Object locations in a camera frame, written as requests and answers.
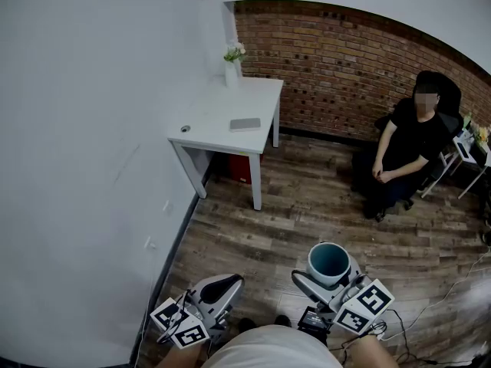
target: chair wheel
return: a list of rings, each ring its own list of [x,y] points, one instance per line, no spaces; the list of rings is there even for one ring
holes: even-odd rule
[[[411,210],[413,207],[414,202],[411,199],[408,199],[407,201],[404,201],[404,208],[406,211]]]

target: potted plant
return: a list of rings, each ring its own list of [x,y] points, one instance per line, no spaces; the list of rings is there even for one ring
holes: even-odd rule
[[[246,49],[240,42],[234,41],[227,46],[227,52],[223,59],[225,60],[225,83],[229,88],[237,87],[237,70],[234,64],[235,60],[242,61],[246,55]]]
[[[470,121],[472,120],[473,115],[471,113],[468,113],[464,118],[463,118],[463,125],[462,129],[460,132],[457,134],[457,137],[461,137],[462,134],[465,132],[467,126],[469,125]]]
[[[476,160],[477,165],[483,167],[487,158],[487,152],[484,150],[484,146],[488,143],[491,127],[471,123],[470,131],[474,137],[474,142],[470,147],[469,153]]]

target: black office chair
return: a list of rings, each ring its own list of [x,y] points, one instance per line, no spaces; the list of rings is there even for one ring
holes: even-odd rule
[[[463,127],[463,118],[459,114],[462,93],[451,79],[440,72],[421,71],[416,78],[416,85],[413,89],[413,98],[416,86],[421,83],[436,84],[440,89],[440,102],[438,103],[437,116],[447,128],[446,143],[449,144]],[[390,116],[391,115],[381,117],[374,125],[382,132],[389,122]],[[425,165],[423,172],[421,173],[421,180],[417,182],[414,189],[408,193],[407,197],[401,198],[404,201],[404,208],[406,210],[409,210],[413,206],[411,197],[418,189],[428,186],[432,181],[436,181],[442,176],[449,156],[450,154],[444,156],[440,153],[437,159],[432,159]]]

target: black baseboard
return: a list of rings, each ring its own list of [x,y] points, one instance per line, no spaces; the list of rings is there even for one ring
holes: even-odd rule
[[[213,170],[213,160],[215,157],[213,157],[208,165],[208,169],[206,170],[202,183],[205,186],[206,183],[208,182],[209,177],[211,176],[212,170]],[[160,296],[160,292],[162,291],[163,284],[165,283],[169,272],[170,272],[170,267],[172,266],[172,263],[174,262],[174,258],[176,257],[177,249],[179,248],[181,241],[183,240],[184,233],[186,232],[187,226],[189,224],[189,221],[191,221],[191,217],[193,217],[194,209],[196,208],[196,205],[198,204],[199,196],[197,193],[194,194],[193,199],[191,200],[191,203],[189,204],[189,207],[186,211],[186,214],[184,215],[183,221],[181,222],[181,226],[179,227],[179,231],[177,232],[176,239],[174,240],[174,243],[172,244],[172,247],[169,251],[169,254],[167,255],[167,259],[165,263],[163,264],[162,271],[160,272],[160,276],[157,279],[157,282],[155,283],[155,287],[153,288],[152,295],[150,296],[149,300],[149,311],[153,311],[153,308],[157,304],[157,300]],[[142,332],[145,332],[148,328],[148,324],[150,322],[150,312],[147,312],[147,317],[146,320],[145,318],[142,321],[142,324],[140,326],[140,331],[138,332],[137,335],[137,340],[133,346],[133,350],[131,351],[131,356],[130,356],[130,366],[134,366],[134,364],[137,362],[137,356],[138,356],[138,349],[140,348],[141,344],[141,334]]]
[[[343,136],[330,135],[329,133],[320,133],[320,132],[314,132],[314,131],[297,130],[296,128],[289,128],[286,126],[279,127],[279,132],[284,133],[286,135],[303,136],[303,137],[307,137],[307,138],[325,140],[327,142],[342,143],[342,144],[346,144],[349,146],[355,146],[355,147],[361,147],[361,148],[373,146],[375,143],[375,142],[371,142],[369,140],[361,140],[361,139],[355,139],[355,138],[346,138]]]

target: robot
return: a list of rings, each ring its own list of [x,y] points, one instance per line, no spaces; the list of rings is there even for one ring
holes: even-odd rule
[[[243,288],[244,279],[238,274],[216,275],[201,280],[176,300],[168,298],[150,314],[164,332],[157,343],[172,340],[180,349],[208,339],[218,343]]]
[[[350,256],[348,272],[335,284],[326,286],[307,272],[292,271],[293,283],[317,303],[307,307],[298,327],[319,339],[337,324],[357,335],[363,334],[394,301],[394,296],[382,283],[362,274],[358,263]]]
[[[394,296],[379,280],[362,274],[350,256],[348,272],[335,284],[326,286],[307,272],[294,270],[292,280],[317,307],[307,307],[298,324],[299,330],[322,340],[333,324],[360,335],[394,301]],[[172,340],[183,349],[210,340],[216,344],[227,328],[227,317],[240,299],[244,279],[224,274],[201,280],[176,300],[169,298],[150,314],[163,331],[157,342]]]

